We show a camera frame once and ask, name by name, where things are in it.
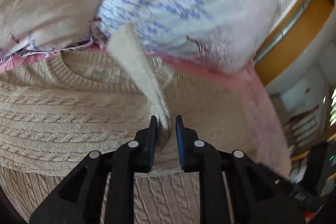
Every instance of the cable knit pattern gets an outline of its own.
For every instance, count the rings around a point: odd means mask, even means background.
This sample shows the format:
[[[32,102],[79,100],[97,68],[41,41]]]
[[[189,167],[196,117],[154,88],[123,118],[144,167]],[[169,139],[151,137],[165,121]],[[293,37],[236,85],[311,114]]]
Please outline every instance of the cable knit pattern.
[[[186,127],[197,130],[217,149],[242,149],[258,160],[255,138],[236,92],[176,75],[159,59],[151,65],[172,117],[181,114]],[[90,151],[115,150],[146,128],[152,114],[151,103],[127,74],[112,57],[100,53],[62,53],[3,73],[1,187],[28,220]],[[135,223],[199,223],[198,174],[181,173],[172,128],[171,136],[161,134],[153,171],[136,174]]]

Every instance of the clothing pile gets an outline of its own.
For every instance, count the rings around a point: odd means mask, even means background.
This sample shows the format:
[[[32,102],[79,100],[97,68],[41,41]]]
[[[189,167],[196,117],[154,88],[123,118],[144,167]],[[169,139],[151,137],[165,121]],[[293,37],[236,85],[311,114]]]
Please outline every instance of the clothing pile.
[[[0,186],[15,208],[27,220],[90,151],[115,150],[151,115],[160,132],[153,172],[135,180],[139,223],[199,221],[198,178],[178,163],[179,114],[217,149],[288,175],[281,125],[249,61],[281,1],[0,0]]]

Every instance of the metal pin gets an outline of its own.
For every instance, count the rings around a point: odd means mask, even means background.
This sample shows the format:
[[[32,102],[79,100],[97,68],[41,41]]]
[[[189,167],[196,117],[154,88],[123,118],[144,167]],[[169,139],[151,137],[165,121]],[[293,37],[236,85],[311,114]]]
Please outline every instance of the metal pin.
[[[194,141],[194,146],[196,147],[203,147],[205,143],[201,140]]]
[[[99,155],[100,155],[100,153],[99,153],[98,151],[92,151],[92,152],[89,154],[90,158],[92,158],[92,159],[98,158]]]
[[[235,152],[233,152],[233,156],[235,156],[236,158],[242,158],[244,157],[244,152],[240,150],[236,150]]]
[[[139,143],[137,142],[137,141],[130,141],[129,143],[128,143],[128,146],[130,147],[130,148],[135,148],[135,147],[137,147],[139,145]]]

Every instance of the pink fabric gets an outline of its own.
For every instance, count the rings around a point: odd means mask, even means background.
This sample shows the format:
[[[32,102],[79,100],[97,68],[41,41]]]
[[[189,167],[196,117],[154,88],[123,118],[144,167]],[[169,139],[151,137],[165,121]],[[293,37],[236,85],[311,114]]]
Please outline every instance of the pink fabric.
[[[99,48],[98,45],[94,44],[88,48],[85,48],[85,49],[82,49],[82,51],[85,51],[85,52],[102,52],[102,53],[106,53],[104,50],[101,50]],[[0,73],[3,73],[5,71],[8,71],[8,70],[12,70],[16,67],[19,67],[19,66],[22,66],[22,65],[31,65],[35,62],[40,62],[42,61],[43,59],[45,58],[48,58],[50,56],[53,56],[55,54],[57,54],[58,52],[53,52],[53,53],[48,53],[48,54],[32,54],[32,55],[28,55],[28,56],[25,56],[25,57],[21,57],[21,56],[18,56],[18,55],[13,55],[11,56],[11,58],[9,60],[7,60],[6,62],[4,63],[0,63]]]
[[[106,53],[97,45],[85,51]],[[14,55],[6,63],[0,64],[0,72],[12,70],[21,65],[31,65],[52,55],[34,54],[26,57]],[[239,90],[246,119],[258,145],[258,161],[271,166],[283,176],[289,175],[290,154],[281,124],[268,93],[254,70],[252,60],[235,75],[225,75],[219,71],[172,57],[164,57],[163,60],[178,71],[197,75],[228,89]]]

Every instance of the white wall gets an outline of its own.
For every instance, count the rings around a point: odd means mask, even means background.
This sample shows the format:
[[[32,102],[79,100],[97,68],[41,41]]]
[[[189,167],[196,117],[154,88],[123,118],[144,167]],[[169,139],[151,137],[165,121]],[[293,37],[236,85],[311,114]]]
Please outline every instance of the white wall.
[[[333,43],[330,43],[330,45],[320,57],[319,65],[322,68],[330,85],[336,85],[336,47]]]
[[[325,49],[336,37],[336,7],[329,19],[310,43],[307,49],[290,64],[276,79],[266,86],[269,94],[279,94],[289,90],[318,64]]]
[[[288,112],[293,115],[310,110],[316,105],[319,109],[315,112],[318,126],[324,124],[323,99],[328,95],[328,82],[319,66],[313,67],[296,85],[281,94],[281,100]]]

